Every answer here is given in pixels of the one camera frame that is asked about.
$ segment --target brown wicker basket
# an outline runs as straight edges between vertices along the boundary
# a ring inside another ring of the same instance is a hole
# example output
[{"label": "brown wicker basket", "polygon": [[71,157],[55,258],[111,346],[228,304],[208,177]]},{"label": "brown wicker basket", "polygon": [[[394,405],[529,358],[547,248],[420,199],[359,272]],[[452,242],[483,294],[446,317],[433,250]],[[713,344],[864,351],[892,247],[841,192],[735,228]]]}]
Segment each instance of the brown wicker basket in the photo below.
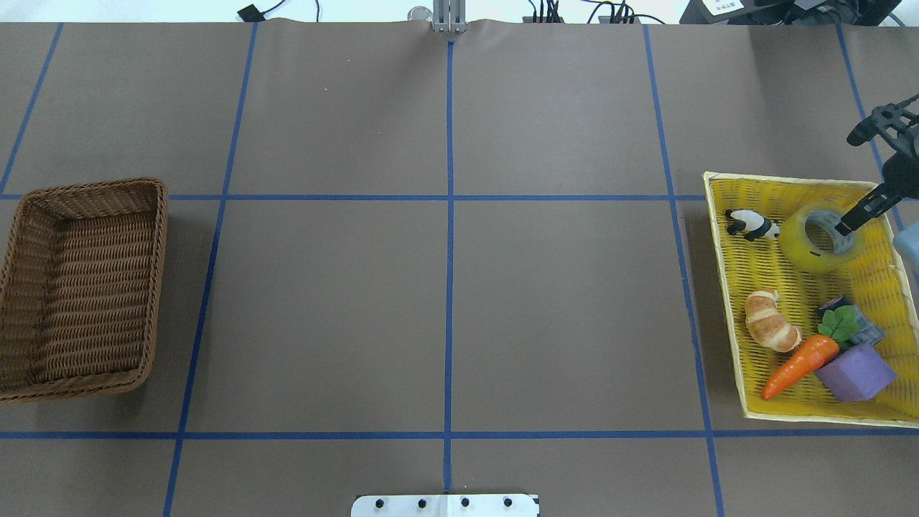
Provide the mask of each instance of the brown wicker basket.
[{"label": "brown wicker basket", "polygon": [[167,203],[154,178],[22,198],[0,270],[0,402],[114,394],[146,380]]}]

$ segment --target white plastic bracket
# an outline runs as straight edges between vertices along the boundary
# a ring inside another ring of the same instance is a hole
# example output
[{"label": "white plastic bracket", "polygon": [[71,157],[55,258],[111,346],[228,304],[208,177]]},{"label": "white plastic bracket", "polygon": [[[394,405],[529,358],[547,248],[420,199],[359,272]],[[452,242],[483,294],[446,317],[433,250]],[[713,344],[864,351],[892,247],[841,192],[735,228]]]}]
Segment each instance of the white plastic bracket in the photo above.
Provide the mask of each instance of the white plastic bracket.
[{"label": "white plastic bracket", "polygon": [[362,496],[351,517],[539,517],[539,496],[469,494]]},{"label": "white plastic bracket", "polygon": [[466,0],[434,0],[434,32],[466,32]]}]

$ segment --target blue tape line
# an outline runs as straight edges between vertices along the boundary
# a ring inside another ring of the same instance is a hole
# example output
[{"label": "blue tape line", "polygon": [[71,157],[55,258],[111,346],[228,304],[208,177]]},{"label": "blue tape line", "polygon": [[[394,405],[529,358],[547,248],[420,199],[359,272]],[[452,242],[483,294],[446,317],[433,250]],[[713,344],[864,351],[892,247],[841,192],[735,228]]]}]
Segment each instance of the blue tape line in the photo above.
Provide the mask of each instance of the blue tape line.
[{"label": "blue tape line", "polygon": [[[849,59],[849,49],[845,45],[843,26],[838,23],[836,24],[836,38],[839,39],[839,50],[843,53],[845,72],[849,75],[849,85],[852,87],[852,95],[856,98],[856,108],[858,108],[858,117],[861,121],[867,117],[865,112],[865,105],[862,104],[861,94],[858,93],[858,83],[856,83],[855,72],[852,70],[852,60]],[[874,162],[878,166],[878,172],[880,172],[883,169],[883,162],[880,159],[878,145],[875,143],[873,138],[868,141],[868,144],[871,146],[871,153],[874,155]]]},{"label": "blue tape line", "polygon": [[[706,438],[704,430],[675,431],[452,431],[452,440],[646,440]],[[788,438],[809,436],[919,436],[919,429],[861,427],[851,429],[765,429],[712,431],[715,438]],[[177,432],[147,431],[0,431],[0,440],[175,440]],[[442,440],[442,431],[187,431],[194,441],[373,441]]]},{"label": "blue tape line", "polygon": [[185,440],[441,440],[440,431],[366,432],[186,432]]},{"label": "blue tape line", "polygon": [[48,74],[48,68],[51,66],[51,57],[54,56],[54,50],[57,49],[58,40],[61,39],[63,23],[59,23],[57,30],[54,31],[54,37],[51,38],[51,46],[48,49],[48,55],[45,56],[45,63],[41,66],[39,80],[35,82],[35,88],[32,90],[32,97],[28,100],[26,114],[22,117],[22,123],[19,125],[19,132],[16,134],[16,140],[13,142],[13,149],[10,150],[9,159],[6,160],[6,169],[3,172],[3,179],[0,179],[0,193],[6,191],[6,183],[9,181],[9,175],[13,172],[13,165],[16,163],[16,154],[19,152],[19,146],[22,144],[22,137],[26,134],[28,121],[32,118],[32,110],[35,109],[35,103],[39,100],[41,85],[45,82],[45,75]]},{"label": "blue tape line", "polygon": [[893,207],[891,212],[893,212],[893,222],[897,224],[897,230],[903,231],[903,219],[900,217],[900,210],[897,207]]},{"label": "blue tape line", "polygon": [[175,432],[0,431],[0,440],[174,440]]},{"label": "blue tape line", "polygon": [[693,308],[692,295],[689,291],[689,275],[686,272],[686,256],[683,252],[683,237],[680,233],[679,218],[674,198],[674,181],[670,170],[670,156],[667,153],[667,140],[664,134],[664,117],[661,113],[661,99],[657,90],[657,76],[654,72],[654,55],[651,46],[651,35],[648,26],[642,26],[644,32],[644,46],[648,58],[648,75],[651,78],[651,92],[654,101],[654,116],[657,119],[657,136],[661,145],[661,158],[664,163],[664,178],[667,182],[667,194],[670,196],[670,218],[674,227],[676,240],[676,256],[680,265],[680,276],[683,279],[683,300],[689,317],[689,330],[692,336],[693,355],[696,360],[696,384],[698,386],[699,404],[702,410],[702,421],[705,424],[706,445],[709,450],[709,470],[711,471],[711,485],[715,497],[715,509],[719,517],[724,517],[724,502],[721,496],[721,481],[718,472],[718,458],[715,452],[715,438],[711,429],[711,416],[709,414],[709,395],[705,386],[705,371],[702,368],[702,352],[698,344],[696,329],[696,314]]},{"label": "blue tape line", "polygon": [[715,431],[718,438],[785,438],[795,436],[919,436],[919,429],[858,428],[858,429],[769,429]]},{"label": "blue tape line", "polygon": [[453,45],[447,42],[447,300],[446,335],[444,349],[444,493],[452,486],[453,444]]},{"label": "blue tape line", "polygon": [[705,438],[706,431],[453,431],[455,440],[611,440]]},{"label": "blue tape line", "polygon": [[570,194],[570,195],[543,195],[543,194],[524,194],[524,195],[458,195],[454,196],[456,201],[670,201],[670,196],[661,195],[590,195],[590,194]]},{"label": "blue tape line", "polygon": [[447,201],[442,195],[378,194],[229,194],[229,201]]},{"label": "blue tape line", "polygon": [[226,210],[227,193],[230,190],[230,181],[233,177],[233,160],[236,157],[236,143],[239,140],[239,128],[243,122],[243,109],[245,107],[245,93],[249,84],[249,73],[252,70],[252,56],[255,52],[255,37],[258,34],[258,24],[252,24],[252,33],[249,36],[249,50],[245,57],[245,69],[243,71],[243,84],[240,87],[239,102],[236,105],[236,119],[233,123],[233,138],[230,141],[230,153],[227,155],[227,167],[223,177],[223,191],[221,196],[220,208],[217,210],[217,221],[214,224],[214,237],[210,244],[210,258],[208,260],[208,272],[204,278],[204,293],[201,295],[201,307],[198,314],[198,326],[195,329],[195,342],[191,349],[191,360],[188,365],[188,376],[185,384],[185,395],[182,399],[182,413],[178,422],[178,434],[176,436],[176,448],[173,451],[173,463],[169,470],[169,484],[166,487],[165,503],[163,505],[163,516],[169,517],[172,513],[173,496],[176,493],[176,480],[178,479],[178,466],[182,459],[182,442],[184,440],[185,429],[188,424],[188,408],[191,405],[191,394],[195,386],[195,373],[198,370],[198,356],[201,349],[201,337],[204,334],[204,321],[208,313],[208,301],[210,300],[210,286],[214,276],[214,266],[217,263],[217,249],[221,241],[221,228],[223,226],[223,215]]},{"label": "blue tape line", "polygon": [[[0,200],[18,201],[22,194],[0,194]],[[450,201],[450,196],[425,194],[172,194],[171,201]],[[591,194],[523,194],[455,195],[453,201],[704,201],[705,196],[678,194],[667,195],[591,195]]]}]

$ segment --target purple block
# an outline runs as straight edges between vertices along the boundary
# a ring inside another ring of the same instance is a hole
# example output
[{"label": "purple block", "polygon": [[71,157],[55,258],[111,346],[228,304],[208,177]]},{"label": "purple block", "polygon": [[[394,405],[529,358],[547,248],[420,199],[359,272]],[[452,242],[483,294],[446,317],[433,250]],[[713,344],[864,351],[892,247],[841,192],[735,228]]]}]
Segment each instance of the purple block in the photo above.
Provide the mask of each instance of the purple block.
[{"label": "purple block", "polygon": [[870,345],[852,347],[816,373],[840,402],[868,400],[897,378]]}]

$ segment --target black connector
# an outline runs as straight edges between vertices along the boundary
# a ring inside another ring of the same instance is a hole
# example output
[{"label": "black connector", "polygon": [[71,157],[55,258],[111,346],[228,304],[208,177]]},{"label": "black connector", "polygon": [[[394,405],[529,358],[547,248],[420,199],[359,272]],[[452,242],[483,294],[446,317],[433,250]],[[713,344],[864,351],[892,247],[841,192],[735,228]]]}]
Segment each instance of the black connector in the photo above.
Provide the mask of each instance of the black connector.
[{"label": "black connector", "polygon": [[265,21],[265,15],[253,4],[236,11],[236,14],[246,22]]}]

